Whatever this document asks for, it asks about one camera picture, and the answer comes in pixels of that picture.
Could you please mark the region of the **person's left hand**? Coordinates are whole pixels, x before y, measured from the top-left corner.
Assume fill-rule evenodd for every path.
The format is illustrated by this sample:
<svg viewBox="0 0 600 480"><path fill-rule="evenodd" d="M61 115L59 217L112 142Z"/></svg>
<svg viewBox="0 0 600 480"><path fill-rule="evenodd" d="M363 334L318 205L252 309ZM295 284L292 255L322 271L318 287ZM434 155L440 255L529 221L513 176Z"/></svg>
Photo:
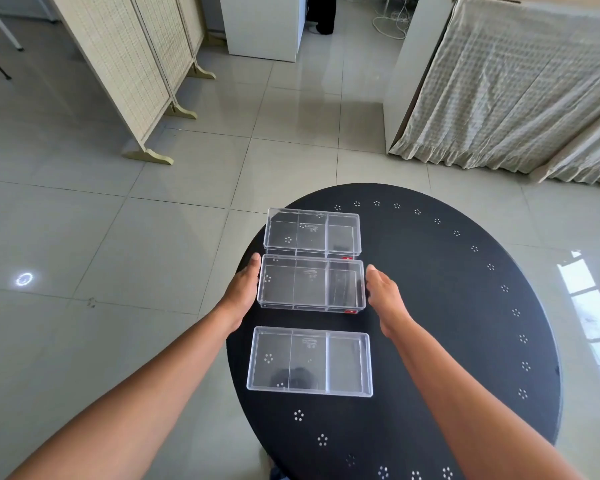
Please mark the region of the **person's left hand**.
<svg viewBox="0 0 600 480"><path fill-rule="evenodd" d="M223 319L229 333L240 327L244 316L256 300L259 276L256 285L248 283L245 277L246 266L234 275L223 297L214 307L214 312Z"/></svg>

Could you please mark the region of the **person's right hand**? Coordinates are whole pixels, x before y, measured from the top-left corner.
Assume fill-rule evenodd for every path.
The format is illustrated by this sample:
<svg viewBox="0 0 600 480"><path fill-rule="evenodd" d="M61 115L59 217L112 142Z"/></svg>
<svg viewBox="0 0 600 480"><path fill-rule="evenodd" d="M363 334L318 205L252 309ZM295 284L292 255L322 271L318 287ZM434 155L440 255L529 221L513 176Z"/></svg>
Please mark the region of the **person's right hand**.
<svg viewBox="0 0 600 480"><path fill-rule="evenodd" d="M394 332L400 330L412 320L400 295L397 284L383 273L383 287L368 290L368 302L379 318L382 332L392 338Z"/></svg>

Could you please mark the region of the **clear plastic compartment box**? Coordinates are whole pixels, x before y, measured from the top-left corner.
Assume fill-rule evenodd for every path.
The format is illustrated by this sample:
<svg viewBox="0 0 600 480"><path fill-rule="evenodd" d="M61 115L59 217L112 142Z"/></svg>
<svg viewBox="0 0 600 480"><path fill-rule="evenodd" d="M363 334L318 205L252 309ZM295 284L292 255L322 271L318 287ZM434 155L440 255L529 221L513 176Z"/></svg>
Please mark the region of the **clear plastic compartment box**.
<svg viewBox="0 0 600 480"><path fill-rule="evenodd" d="M257 326L248 390L372 397L369 334Z"/></svg>
<svg viewBox="0 0 600 480"><path fill-rule="evenodd" d="M360 216L336 211L270 208L264 249L273 254L354 259L362 252Z"/></svg>
<svg viewBox="0 0 600 480"><path fill-rule="evenodd" d="M265 254L256 300L263 308L357 314L367 305L363 272L352 258Z"/></svg>

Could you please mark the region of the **person's right forearm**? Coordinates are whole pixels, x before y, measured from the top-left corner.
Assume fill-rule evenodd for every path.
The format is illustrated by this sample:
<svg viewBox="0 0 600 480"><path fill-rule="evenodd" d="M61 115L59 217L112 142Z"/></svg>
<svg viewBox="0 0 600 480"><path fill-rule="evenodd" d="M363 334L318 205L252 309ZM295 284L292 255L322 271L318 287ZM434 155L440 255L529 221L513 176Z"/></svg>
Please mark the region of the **person's right forearm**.
<svg viewBox="0 0 600 480"><path fill-rule="evenodd" d="M466 480L582 480L408 314L380 317Z"/></svg>

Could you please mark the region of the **person's left forearm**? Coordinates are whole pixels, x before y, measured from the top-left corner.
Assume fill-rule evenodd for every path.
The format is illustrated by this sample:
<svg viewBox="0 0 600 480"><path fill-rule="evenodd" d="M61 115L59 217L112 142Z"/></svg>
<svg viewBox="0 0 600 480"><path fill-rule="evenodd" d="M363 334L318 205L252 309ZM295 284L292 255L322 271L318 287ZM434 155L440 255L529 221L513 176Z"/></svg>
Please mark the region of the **person's left forearm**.
<svg viewBox="0 0 600 480"><path fill-rule="evenodd" d="M142 480L245 313L217 305L72 418L7 480Z"/></svg>

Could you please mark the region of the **black round tablecloth with flowers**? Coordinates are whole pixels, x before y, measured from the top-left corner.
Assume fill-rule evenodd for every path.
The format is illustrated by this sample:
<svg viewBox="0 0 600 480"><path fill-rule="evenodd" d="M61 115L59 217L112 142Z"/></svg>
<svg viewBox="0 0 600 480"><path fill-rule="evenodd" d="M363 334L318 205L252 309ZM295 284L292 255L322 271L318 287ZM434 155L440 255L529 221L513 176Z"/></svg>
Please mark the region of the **black round tablecloth with flowers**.
<svg viewBox="0 0 600 480"><path fill-rule="evenodd" d="M336 185L288 207L359 214L362 261L396 282L415 321L474 379L556 442L562 377L554 334L522 270L487 231L429 195L385 184ZM257 326L367 333L373 396L248 390ZM244 414L283 477L464 478L371 307L337 314L254 303L226 350Z"/></svg>

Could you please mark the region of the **white panel board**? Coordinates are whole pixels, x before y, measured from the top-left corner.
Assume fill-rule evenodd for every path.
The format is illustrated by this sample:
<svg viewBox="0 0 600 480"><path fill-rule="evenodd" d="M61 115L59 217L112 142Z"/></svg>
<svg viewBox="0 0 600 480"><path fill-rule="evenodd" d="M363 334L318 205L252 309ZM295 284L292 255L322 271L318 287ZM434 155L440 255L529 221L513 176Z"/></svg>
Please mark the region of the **white panel board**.
<svg viewBox="0 0 600 480"><path fill-rule="evenodd" d="M386 153L403 135L455 0L419 0L383 99Z"/></svg>

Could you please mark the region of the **beige ruffled fabric cover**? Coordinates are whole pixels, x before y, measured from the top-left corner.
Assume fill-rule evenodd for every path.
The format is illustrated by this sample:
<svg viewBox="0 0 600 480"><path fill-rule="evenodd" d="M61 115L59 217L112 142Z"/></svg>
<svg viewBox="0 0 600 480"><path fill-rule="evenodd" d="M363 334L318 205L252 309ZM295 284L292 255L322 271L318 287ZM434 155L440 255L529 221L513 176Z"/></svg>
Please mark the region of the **beige ruffled fabric cover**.
<svg viewBox="0 0 600 480"><path fill-rule="evenodd" d="M455 0L389 154L600 184L600 0Z"/></svg>

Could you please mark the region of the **beige woven folding screen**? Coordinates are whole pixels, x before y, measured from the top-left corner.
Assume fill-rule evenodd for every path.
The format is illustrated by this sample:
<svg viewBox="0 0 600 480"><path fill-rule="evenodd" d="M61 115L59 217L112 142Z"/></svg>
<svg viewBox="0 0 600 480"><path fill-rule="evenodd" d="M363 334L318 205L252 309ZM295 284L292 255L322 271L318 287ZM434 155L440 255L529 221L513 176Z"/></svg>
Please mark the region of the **beige woven folding screen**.
<svg viewBox="0 0 600 480"><path fill-rule="evenodd" d="M195 120L176 94L188 78L216 79L197 54L209 40L201 0L51 0L134 143L122 155L173 165L146 146L163 116Z"/></svg>

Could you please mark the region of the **white cabinet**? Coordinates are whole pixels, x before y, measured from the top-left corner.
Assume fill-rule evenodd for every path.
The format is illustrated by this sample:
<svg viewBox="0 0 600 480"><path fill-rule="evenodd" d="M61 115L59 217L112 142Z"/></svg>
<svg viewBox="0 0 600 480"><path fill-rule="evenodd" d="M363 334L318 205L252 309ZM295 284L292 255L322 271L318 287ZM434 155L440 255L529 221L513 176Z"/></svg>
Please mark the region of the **white cabinet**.
<svg viewBox="0 0 600 480"><path fill-rule="evenodd" d="M306 0L220 0L231 55L295 63Z"/></svg>

